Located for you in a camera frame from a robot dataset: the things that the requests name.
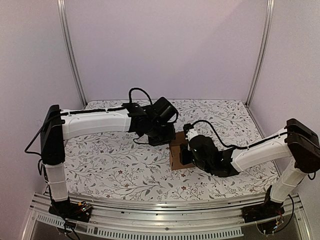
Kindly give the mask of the brown cardboard box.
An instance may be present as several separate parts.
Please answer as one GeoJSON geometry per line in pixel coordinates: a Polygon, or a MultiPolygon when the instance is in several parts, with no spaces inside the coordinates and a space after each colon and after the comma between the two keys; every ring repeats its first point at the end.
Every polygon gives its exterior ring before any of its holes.
{"type": "Polygon", "coordinates": [[[169,162],[171,170],[181,170],[192,168],[195,165],[182,165],[180,163],[180,151],[182,149],[188,149],[188,142],[185,139],[183,131],[175,134],[175,140],[169,144],[169,162]]]}

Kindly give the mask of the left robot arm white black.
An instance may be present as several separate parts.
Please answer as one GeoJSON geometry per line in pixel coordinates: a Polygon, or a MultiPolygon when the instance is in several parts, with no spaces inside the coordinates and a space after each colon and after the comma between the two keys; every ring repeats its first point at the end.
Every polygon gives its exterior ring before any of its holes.
{"type": "Polygon", "coordinates": [[[161,146],[175,139],[178,110],[165,98],[140,106],[130,100],[120,106],[91,110],[62,110],[52,105],[36,133],[40,156],[51,192],[51,204],[63,216],[74,213],[67,190],[64,162],[65,142],[72,138],[108,132],[147,136],[147,144],[161,146]]]}

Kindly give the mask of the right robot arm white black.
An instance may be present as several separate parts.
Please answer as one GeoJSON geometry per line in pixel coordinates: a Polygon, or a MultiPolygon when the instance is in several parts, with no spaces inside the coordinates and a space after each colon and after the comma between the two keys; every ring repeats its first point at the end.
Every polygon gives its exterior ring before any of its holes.
{"type": "Polygon", "coordinates": [[[295,118],[275,134],[248,146],[224,145],[218,150],[211,137],[199,134],[194,123],[183,126],[190,161],[213,176],[227,178],[277,159],[291,158],[280,178],[266,192],[259,206],[262,218],[269,218],[286,197],[308,175],[320,169],[318,135],[295,118]]]}

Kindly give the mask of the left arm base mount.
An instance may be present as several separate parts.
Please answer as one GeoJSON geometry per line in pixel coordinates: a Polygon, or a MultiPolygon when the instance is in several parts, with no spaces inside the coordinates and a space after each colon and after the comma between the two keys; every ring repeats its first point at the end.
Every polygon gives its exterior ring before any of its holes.
{"type": "Polygon", "coordinates": [[[64,201],[51,201],[48,212],[52,215],[61,217],[62,219],[75,220],[80,222],[88,223],[93,206],[90,203],[81,201],[73,203],[69,199],[64,201]]]}

